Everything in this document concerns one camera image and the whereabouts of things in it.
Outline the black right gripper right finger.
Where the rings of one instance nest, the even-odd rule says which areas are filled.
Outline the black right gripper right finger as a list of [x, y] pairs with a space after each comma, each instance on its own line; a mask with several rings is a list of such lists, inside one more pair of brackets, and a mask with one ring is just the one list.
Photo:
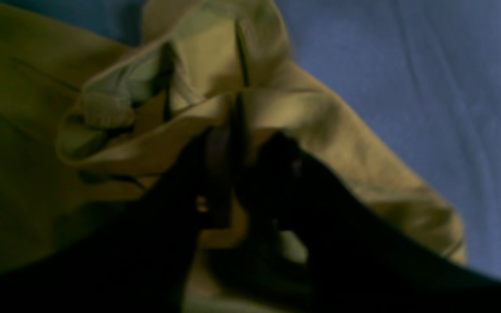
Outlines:
[[280, 133], [239, 164], [235, 190], [305, 244], [314, 313], [501, 313], [501, 281], [421, 247]]

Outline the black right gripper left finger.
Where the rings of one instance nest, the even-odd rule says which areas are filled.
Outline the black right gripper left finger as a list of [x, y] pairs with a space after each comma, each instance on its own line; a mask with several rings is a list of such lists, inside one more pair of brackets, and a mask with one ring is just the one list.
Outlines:
[[178, 313], [204, 229], [230, 226], [231, 131], [206, 131], [87, 238], [0, 275], [0, 313]]

